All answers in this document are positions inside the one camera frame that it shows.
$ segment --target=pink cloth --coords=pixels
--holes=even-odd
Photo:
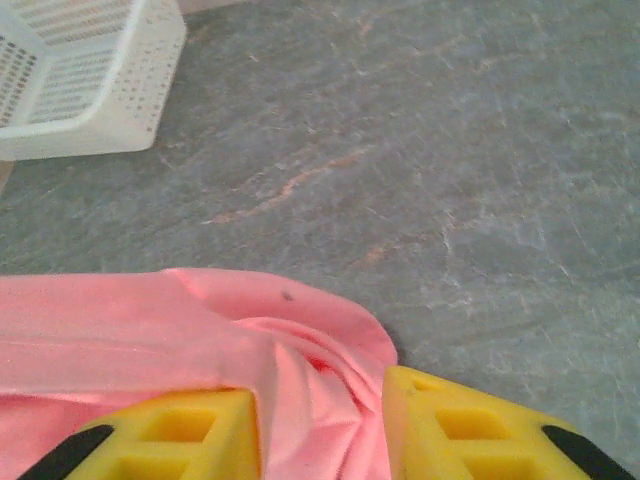
[[[291,280],[0,277],[0,359],[0,480],[92,418],[219,386],[255,393],[267,479],[390,478],[380,399],[393,344],[360,306]]]

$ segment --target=white plastic basket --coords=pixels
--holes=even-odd
[[[0,0],[0,161],[150,147],[185,35],[174,0]]]

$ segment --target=basket rim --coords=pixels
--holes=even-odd
[[[118,41],[116,42],[115,51],[118,52],[114,55],[109,71],[105,75],[105,78],[100,87],[100,92],[97,97],[84,112],[73,118],[67,118],[64,120],[54,120],[52,122],[32,123],[27,125],[14,125],[0,127],[0,140],[10,140],[14,138],[29,138],[34,136],[43,136],[52,133],[61,133],[75,130],[87,123],[92,117],[100,110],[105,100],[109,96],[112,85],[114,84],[118,73],[122,69],[126,52],[131,47],[133,35],[136,31],[137,25],[140,23],[141,12],[149,0],[133,0],[129,8],[129,14],[124,28],[118,35]]]

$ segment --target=basket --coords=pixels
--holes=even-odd
[[[0,160],[150,147],[185,35],[174,0],[0,0]]]

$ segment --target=gray floor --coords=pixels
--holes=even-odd
[[[409,365],[640,475],[634,0],[295,0],[192,17],[157,145],[23,162],[2,273],[219,266],[352,298]]]

